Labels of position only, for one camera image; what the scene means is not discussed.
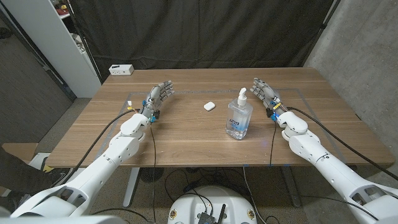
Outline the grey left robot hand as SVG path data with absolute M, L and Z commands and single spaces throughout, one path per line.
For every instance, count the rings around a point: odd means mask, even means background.
M 159 119 L 162 103 L 175 93 L 173 85 L 171 80 L 155 85 L 143 101 L 140 114 L 151 120 Z

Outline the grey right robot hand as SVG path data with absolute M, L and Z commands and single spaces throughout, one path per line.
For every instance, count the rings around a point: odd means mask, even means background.
M 287 109 L 279 98 L 280 95 L 278 92 L 274 91 L 263 80 L 254 78 L 250 91 L 262 101 L 266 108 L 267 117 L 273 121 L 276 121 L 282 113 L 287 112 Z

